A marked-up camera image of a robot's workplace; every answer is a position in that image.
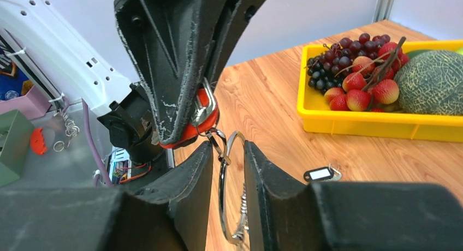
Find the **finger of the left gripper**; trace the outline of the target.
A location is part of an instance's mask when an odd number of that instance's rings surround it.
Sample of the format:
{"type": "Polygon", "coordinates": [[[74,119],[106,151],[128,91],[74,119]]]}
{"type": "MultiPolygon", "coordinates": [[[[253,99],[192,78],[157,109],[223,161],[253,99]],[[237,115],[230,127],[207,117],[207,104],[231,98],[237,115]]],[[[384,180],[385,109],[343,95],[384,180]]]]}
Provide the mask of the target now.
{"type": "Polygon", "coordinates": [[[217,86],[238,40],[265,1],[226,0],[214,31],[213,48],[206,66],[206,78],[211,87],[217,86]]]}
{"type": "Polygon", "coordinates": [[[146,89],[162,145],[178,143],[203,79],[231,53],[228,0],[115,0],[120,38],[146,89]]]}

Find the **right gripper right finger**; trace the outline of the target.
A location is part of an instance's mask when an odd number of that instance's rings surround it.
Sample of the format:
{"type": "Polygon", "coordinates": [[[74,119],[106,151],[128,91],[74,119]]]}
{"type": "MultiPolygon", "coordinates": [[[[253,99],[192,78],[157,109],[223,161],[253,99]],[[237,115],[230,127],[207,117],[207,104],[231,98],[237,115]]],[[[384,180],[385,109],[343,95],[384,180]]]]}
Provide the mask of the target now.
{"type": "Polygon", "coordinates": [[[251,250],[462,250],[462,205],[433,183],[301,183],[244,144],[251,250]]]}

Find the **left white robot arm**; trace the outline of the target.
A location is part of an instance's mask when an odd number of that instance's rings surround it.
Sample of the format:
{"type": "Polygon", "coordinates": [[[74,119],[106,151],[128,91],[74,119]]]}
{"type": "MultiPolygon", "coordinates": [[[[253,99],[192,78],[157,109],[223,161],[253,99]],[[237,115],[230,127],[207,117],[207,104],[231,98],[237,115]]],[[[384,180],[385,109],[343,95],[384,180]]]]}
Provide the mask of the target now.
{"type": "Polygon", "coordinates": [[[1,26],[76,90],[113,146],[145,163],[217,123],[217,81],[265,1],[115,0],[116,28],[138,83],[106,62],[51,0],[1,0],[1,26]]]}

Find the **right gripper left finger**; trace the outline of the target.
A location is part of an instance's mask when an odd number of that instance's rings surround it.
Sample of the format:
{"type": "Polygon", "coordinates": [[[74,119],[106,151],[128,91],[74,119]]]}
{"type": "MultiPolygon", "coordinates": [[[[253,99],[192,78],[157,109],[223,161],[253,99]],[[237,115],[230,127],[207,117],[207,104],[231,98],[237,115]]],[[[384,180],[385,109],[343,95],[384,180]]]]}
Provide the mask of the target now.
{"type": "Polygon", "coordinates": [[[130,193],[1,190],[1,250],[204,250],[213,148],[130,193]]]}

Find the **key with red tag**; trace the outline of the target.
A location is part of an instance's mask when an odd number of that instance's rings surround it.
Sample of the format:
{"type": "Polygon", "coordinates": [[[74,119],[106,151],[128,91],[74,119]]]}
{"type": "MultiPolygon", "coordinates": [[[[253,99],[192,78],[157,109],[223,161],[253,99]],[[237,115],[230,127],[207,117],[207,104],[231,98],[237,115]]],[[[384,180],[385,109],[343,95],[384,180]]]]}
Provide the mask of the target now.
{"type": "Polygon", "coordinates": [[[218,115],[219,108],[214,94],[208,88],[200,88],[194,103],[194,113],[184,129],[180,141],[159,145],[165,149],[175,149],[185,145],[187,141],[212,128],[218,120],[218,115]]]}

